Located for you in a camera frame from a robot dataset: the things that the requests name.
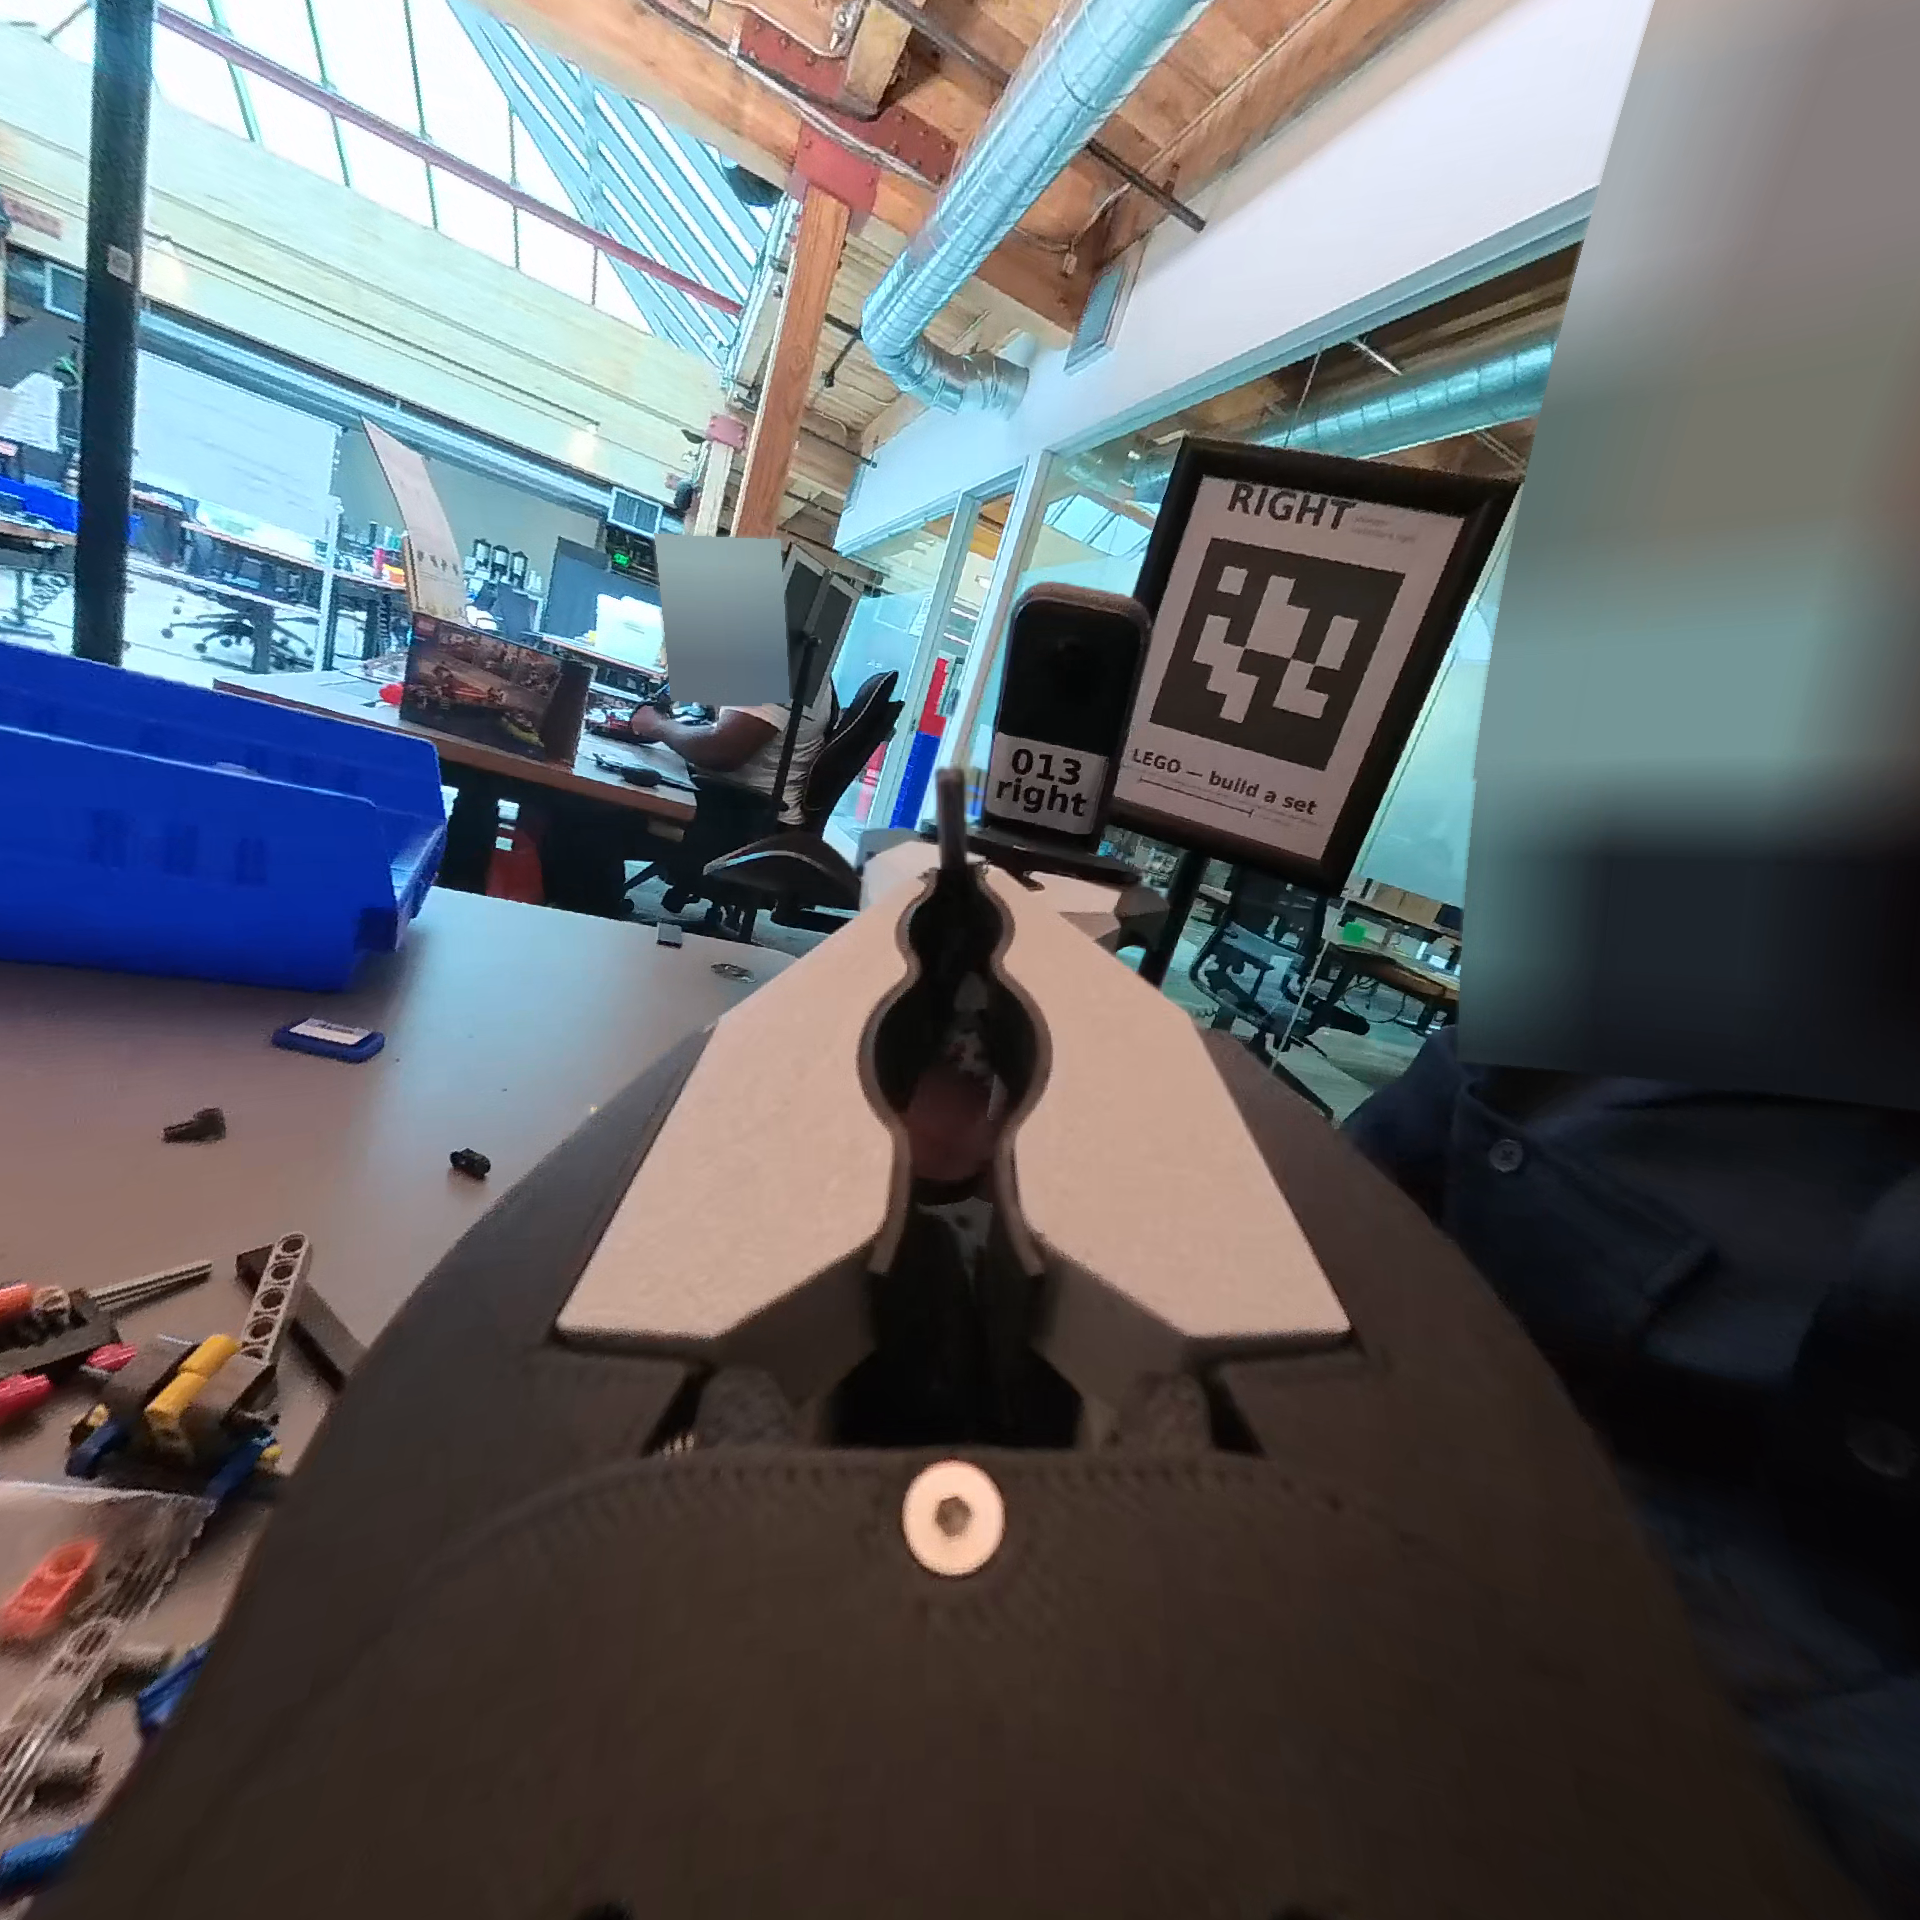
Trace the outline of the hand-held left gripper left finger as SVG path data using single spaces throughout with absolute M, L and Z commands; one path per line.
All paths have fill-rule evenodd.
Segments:
M 869 1370 L 869 1260 L 900 1234 L 900 1119 L 876 1017 L 921 984 L 889 883 L 838 940 L 749 984 L 699 1046 L 548 1338 L 581 1363 L 749 1370 L 805 1440 L 845 1440 Z

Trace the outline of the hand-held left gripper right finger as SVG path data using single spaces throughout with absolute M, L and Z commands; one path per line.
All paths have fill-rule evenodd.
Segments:
M 1079 1440 L 1162 1375 L 1328 1363 L 1349 1312 L 1310 1260 L 1199 1022 L 1045 896 L 967 873 L 985 911 L 994 1251 L 977 1284 L 994 1432 Z

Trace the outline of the long black lego beam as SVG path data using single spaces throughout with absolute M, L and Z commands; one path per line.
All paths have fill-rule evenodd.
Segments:
M 314 1375 L 317 1375 L 330 1389 L 347 1389 L 353 1370 L 368 1363 L 368 1348 L 347 1325 L 347 1312 L 317 1305 L 314 1284 L 294 1285 L 284 1338 L 294 1338 L 294 1356 L 314 1363 Z

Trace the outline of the yellow grey lego assembly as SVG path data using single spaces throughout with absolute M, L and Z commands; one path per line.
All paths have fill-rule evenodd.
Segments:
M 71 1421 L 63 1479 L 208 1507 L 276 1479 L 276 1363 L 294 1348 L 314 1234 L 248 1251 L 233 1275 L 248 1284 L 240 1325 L 137 1348 Z

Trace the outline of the small printed lego box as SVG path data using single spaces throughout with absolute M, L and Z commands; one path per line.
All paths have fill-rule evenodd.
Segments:
M 496 643 L 448 618 L 409 618 L 397 718 L 508 760 L 564 767 L 592 709 L 592 663 Z

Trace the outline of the small black red lego assembly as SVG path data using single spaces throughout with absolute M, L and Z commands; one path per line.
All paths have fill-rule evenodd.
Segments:
M 80 1370 L 100 1370 L 98 1356 L 123 1356 L 123 1312 L 163 1305 L 177 1285 L 200 1285 L 208 1263 L 171 1263 L 100 1285 L 0 1285 L 0 1421 L 21 1421 L 71 1386 Z

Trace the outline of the orange lego connector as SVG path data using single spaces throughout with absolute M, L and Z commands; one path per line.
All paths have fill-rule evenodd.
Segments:
M 0 1637 L 8 1637 L 8 1652 L 51 1637 L 51 1634 L 90 1601 L 98 1559 L 100 1559 L 98 1539 L 71 1539 L 71 1543 L 36 1549 L 36 1559 L 16 1574 L 16 1592 L 0 1601 Z

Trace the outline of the black office chair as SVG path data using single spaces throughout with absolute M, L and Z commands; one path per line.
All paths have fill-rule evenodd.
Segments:
M 805 797 L 797 797 L 797 823 L 786 823 L 786 797 L 756 797 L 756 795 L 737 795 L 737 785 L 723 785 L 723 774 L 699 774 L 699 823 L 685 823 L 685 842 L 658 864 L 658 883 L 666 883 L 666 918 L 671 911 L 685 911 L 685 901 L 702 901 L 702 928 L 724 928 L 737 911 L 742 911 L 742 890 L 724 890 L 724 883 L 714 883 L 714 864 L 724 864 L 737 846 L 756 846 L 756 842 L 774 842 L 774 846 L 824 846 L 824 813 L 832 813 L 832 797 L 859 785 L 859 767 L 899 734 L 899 669 L 869 669 L 863 686 L 859 686 L 859 708 L 838 708 L 838 718 L 832 718 L 832 734 L 824 734 L 824 755 L 818 755 L 818 767 L 805 767 Z
M 1250 1022 L 1238 1046 L 1320 1119 L 1334 1119 L 1328 1100 L 1286 1074 L 1286 1046 L 1320 1046 L 1320 1033 L 1366 1033 L 1328 968 L 1328 896 L 1238 864 L 1181 975 L 1207 993 L 1212 1033 Z

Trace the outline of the black framed sign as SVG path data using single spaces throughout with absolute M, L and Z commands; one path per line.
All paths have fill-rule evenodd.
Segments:
M 1512 519 L 1512 482 L 1181 441 L 1111 823 L 1346 890 Z

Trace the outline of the black monitor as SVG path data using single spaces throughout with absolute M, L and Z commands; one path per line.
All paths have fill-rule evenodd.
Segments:
M 791 663 L 797 708 L 824 731 L 838 718 L 832 663 L 838 663 L 859 598 L 863 598 L 863 576 L 845 559 L 786 546 L 786 663 Z

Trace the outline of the person's torso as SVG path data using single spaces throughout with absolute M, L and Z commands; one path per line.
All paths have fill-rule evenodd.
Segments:
M 1920 1912 L 1920 1116 L 1463 1067 L 1346 1139 L 1626 1474 L 1697 1652 L 1883 1920 Z

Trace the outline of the blue plastic bin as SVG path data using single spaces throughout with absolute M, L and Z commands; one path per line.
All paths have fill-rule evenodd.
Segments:
M 421 734 L 0 650 L 0 960 L 347 993 L 437 846 Z

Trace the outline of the pile of clear plastic bags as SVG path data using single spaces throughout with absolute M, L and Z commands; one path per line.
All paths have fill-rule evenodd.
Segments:
M 177 1673 L 163 1601 L 208 1539 L 208 1496 L 100 1479 L 0 1479 L 0 1601 L 71 1539 L 98 1539 L 90 1601 L 30 1652 L 0 1652 L 0 1852 L 100 1809 L 137 1752 L 137 1691 Z

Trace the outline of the wooden desk black frame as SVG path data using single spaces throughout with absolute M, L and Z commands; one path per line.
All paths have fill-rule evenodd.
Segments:
M 214 686 L 257 697 L 257 708 L 284 708 L 284 709 L 330 709 L 330 718 L 382 731 L 382 734 L 421 734 L 437 755 L 437 767 L 482 767 L 482 774 L 505 774 L 505 785 L 543 785 L 543 795 L 564 795 L 564 797 L 633 812 L 633 813 L 658 813 L 671 836 L 699 823 L 699 785 L 658 748 L 581 734 L 577 760 L 496 755 L 496 748 L 469 748 L 469 734 L 418 731 L 360 669 L 226 669 Z

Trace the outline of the silver air duct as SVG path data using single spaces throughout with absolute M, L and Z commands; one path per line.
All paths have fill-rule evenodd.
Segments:
M 932 417 L 1016 417 L 1027 372 L 997 352 L 944 352 L 926 322 L 977 283 L 977 262 L 1027 223 L 1070 154 L 1133 98 L 1133 83 L 1207 16 L 1207 0 L 1070 0 L 1045 16 L 985 135 L 932 191 L 926 223 L 863 296 L 863 352 Z

